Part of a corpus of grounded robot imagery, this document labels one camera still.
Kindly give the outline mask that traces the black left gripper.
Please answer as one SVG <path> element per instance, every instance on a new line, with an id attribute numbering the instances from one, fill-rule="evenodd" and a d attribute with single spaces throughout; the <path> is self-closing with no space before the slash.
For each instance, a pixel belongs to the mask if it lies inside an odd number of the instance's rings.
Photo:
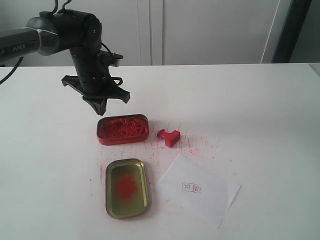
<path id="1" fill-rule="evenodd" d="M 100 52 L 90 53 L 86 47 L 74 47 L 70 54 L 77 76 L 66 75 L 62 79 L 63 86 L 70 86 L 82 95 L 82 99 L 93 110 L 103 116 L 107 108 L 108 99 L 118 99 L 127 103 L 130 93 L 120 87 L 122 78 L 112 77 L 109 67 L 100 63 Z"/>

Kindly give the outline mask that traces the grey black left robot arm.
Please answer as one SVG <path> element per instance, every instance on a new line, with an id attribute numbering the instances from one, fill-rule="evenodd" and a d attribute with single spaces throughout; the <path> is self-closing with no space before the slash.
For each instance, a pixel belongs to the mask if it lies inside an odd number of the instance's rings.
<path id="1" fill-rule="evenodd" d="M 68 50 L 76 75 L 65 75 L 63 86 L 70 86 L 82 95 L 94 111 L 102 116 L 107 100 L 127 103 L 130 93 L 120 86 L 121 77 L 112 77 L 109 67 L 116 67 L 121 54 L 102 50 L 102 23 L 92 13 L 62 9 L 58 13 L 40 12 L 25 27 L 0 34 L 0 61 L 39 53 L 43 56 Z"/>

